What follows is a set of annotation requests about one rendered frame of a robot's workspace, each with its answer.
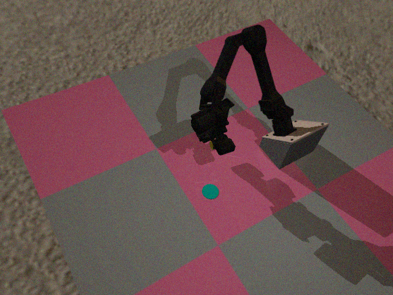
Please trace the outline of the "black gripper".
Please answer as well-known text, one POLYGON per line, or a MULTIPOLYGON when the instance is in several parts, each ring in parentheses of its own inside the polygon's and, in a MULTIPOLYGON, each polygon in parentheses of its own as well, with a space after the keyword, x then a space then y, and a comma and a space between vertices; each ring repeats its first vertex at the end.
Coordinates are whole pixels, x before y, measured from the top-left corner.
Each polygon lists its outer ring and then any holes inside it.
POLYGON ((211 142, 216 149, 218 155, 224 155, 235 150, 235 144, 232 139, 228 138, 225 132, 227 132, 226 125, 228 125, 228 120, 224 124, 215 124, 213 126, 216 129, 216 137, 211 137, 211 142))

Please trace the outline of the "teal circle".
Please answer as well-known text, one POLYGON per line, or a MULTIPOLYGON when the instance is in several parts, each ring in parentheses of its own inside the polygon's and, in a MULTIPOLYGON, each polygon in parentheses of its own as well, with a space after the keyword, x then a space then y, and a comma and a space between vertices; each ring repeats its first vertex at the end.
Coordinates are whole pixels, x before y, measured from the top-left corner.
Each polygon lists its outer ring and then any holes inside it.
POLYGON ((215 185, 207 184, 203 187, 202 193, 207 199, 214 199, 218 196, 219 190, 215 185))

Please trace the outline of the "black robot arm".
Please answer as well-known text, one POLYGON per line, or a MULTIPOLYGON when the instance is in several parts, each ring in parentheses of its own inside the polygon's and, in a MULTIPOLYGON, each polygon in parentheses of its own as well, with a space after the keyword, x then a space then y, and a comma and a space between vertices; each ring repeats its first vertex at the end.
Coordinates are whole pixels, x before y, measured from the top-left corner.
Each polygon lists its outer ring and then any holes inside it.
POLYGON ((224 43, 213 74, 201 88, 200 111, 191 115, 191 126, 199 141, 206 143, 211 140, 211 137, 216 137, 216 129, 213 126, 224 124, 227 121, 229 109, 234 106, 228 98, 224 100, 223 98, 228 72, 242 45, 252 57, 263 94, 261 100, 258 101, 260 111, 268 119, 273 119, 273 135, 287 136, 296 131, 291 120, 294 110, 286 106, 274 84, 265 53, 267 37, 264 27, 255 25, 245 28, 239 34, 228 36, 224 43), (207 104, 210 102, 212 103, 207 104))

